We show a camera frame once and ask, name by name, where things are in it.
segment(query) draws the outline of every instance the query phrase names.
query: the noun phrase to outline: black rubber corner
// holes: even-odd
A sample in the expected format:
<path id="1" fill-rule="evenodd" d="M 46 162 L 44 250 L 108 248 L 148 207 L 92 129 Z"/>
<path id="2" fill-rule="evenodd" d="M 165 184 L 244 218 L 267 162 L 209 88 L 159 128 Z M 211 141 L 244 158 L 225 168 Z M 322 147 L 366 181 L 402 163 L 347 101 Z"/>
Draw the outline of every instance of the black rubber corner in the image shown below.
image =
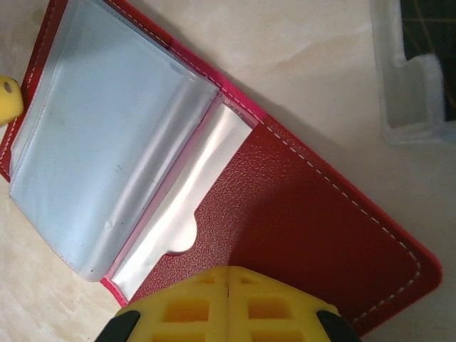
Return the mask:
<path id="1" fill-rule="evenodd" d="M 342 317 L 325 310 L 316 315 L 331 342 L 362 342 L 349 322 Z"/>
<path id="2" fill-rule="evenodd" d="M 95 342 L 127 342 L 140 317 L 139 311 L 127 311 L 114 317 L 106 324 Z"/>

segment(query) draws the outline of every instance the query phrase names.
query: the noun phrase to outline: black dot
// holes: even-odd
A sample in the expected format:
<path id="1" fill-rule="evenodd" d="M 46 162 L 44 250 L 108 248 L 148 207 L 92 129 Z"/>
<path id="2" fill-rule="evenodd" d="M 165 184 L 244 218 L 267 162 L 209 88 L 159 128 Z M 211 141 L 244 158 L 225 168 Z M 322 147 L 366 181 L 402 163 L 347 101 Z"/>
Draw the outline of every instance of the black dot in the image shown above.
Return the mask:
<path id="1" fill-rule="evenodd" d="M 13 92 L 13 88 L 11 87 L 11 85 L 8 82 L 4 81 L 3 82 L 3 87 L 5 88 L 5 90 L 8 93 L 12 93 Z"/>

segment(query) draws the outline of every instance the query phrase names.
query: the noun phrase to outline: plastic page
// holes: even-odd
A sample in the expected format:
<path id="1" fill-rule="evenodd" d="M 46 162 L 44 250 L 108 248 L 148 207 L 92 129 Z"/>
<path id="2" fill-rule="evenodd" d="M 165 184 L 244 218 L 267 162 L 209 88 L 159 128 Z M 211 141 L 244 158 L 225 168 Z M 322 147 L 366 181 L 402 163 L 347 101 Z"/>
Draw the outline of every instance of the plastic page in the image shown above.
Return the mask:
<path id="1" fill-rule="evenodd" d="M 12 199 L 101 279 L 216 92 L 102 1 L 69 1 L 14 144 Z"/>

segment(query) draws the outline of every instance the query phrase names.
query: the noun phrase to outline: textured leather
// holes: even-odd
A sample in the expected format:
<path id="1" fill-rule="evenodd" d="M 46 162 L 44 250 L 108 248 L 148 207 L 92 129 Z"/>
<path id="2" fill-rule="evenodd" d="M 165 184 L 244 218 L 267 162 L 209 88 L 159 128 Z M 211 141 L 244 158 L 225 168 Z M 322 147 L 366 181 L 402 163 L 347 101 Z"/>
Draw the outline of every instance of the textured leather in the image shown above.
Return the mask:
<path id="1" fill-rule="evenodd" d="M 195 212 L 193 248 L 164 256 L 133 300 L 212 266 L 244 266 L 335 304 L 364 334 L 438 286 L 437 259 L 337 171 L 131 5 L 107 2 L 259 120 Z M 26 105 L 65 5 L 49 3 L 24 78 Z M 0 146 L 7 180 L 21 121 L 9 125 Z M 109 279 L 103 284 L 121 298 Z"/>

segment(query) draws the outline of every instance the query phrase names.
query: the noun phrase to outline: table surface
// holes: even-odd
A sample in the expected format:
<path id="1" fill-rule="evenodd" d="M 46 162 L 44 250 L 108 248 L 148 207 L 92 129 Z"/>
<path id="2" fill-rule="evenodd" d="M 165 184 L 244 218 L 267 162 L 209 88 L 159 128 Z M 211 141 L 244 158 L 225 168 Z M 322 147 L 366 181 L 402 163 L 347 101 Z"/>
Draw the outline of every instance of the table surface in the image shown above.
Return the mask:
<path id="1" fill-rule="evenodd" d="M 132 0 L 312 147 L 441 260 L 443 285 L 364 341 L 456 336 L 456 145 L 380 136 L 366 0 Z M 21 79 L 47 0 L 0 0 L 0 73 Z M 53 254 L 0 180 L 0 340 L 93 341 L 118 305 Z"/>

